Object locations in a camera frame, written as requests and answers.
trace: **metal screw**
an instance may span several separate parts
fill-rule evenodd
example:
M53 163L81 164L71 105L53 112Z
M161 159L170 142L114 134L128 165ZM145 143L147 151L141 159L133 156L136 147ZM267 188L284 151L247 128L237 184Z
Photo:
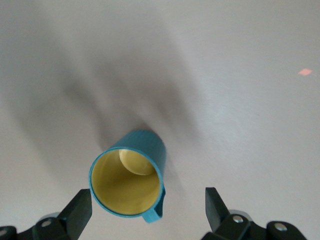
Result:
M280 232L285 232L285 231L288 230L287 227L285 225L283 225L282 223L280 223L280 222L275 223L274 226Z
M6 235L7 232L8 232L8 231L7 231L6 229L2 229L2 230L0 231L0 237L3 236L3 235Z
M41 227L46 227L46 226L49 226L51 224L51 219L48 219L46 221L44 221L43 223L41 223Z
M239 215L233 216L232 219L233 219L233 221L235 221L237 224L240 224L240 223L243 223L243 222L244 222L243 218L240 217Z

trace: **white surface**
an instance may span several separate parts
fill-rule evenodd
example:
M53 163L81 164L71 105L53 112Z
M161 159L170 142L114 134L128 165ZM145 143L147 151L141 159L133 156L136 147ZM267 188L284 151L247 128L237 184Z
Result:
M0 226L60 211L102 150L149 126L168 151L163 219L93 202L80 239L200 239L205 187L263 227L283 220L317 239L319 11L317 0L1 3Z

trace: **cup handle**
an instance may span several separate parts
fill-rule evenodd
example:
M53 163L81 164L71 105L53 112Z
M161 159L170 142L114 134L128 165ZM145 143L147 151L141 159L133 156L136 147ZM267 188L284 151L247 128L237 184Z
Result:
M161 198L158 204L154 208L151 208L142 214L143 219L148 224L153 223L159 220L160 218L162 218L165 195L166 195L166 189L163 187Z

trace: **light spot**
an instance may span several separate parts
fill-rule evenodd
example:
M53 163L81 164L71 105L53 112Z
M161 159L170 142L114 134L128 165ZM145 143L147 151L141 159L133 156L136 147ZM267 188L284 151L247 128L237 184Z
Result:
M302 75L302 76L307 76L309 75L310 73L312 73L312 70L311 69L308 69L308 68L304 68L302 69L300 72L298 72L298 74Z

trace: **cup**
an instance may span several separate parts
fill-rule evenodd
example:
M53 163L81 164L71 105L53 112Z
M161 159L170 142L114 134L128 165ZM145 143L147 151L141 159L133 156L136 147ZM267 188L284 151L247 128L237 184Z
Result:
M147 223L163 215L166 148L150 130L135 130L101 153L89 171L90 191L100 206Z

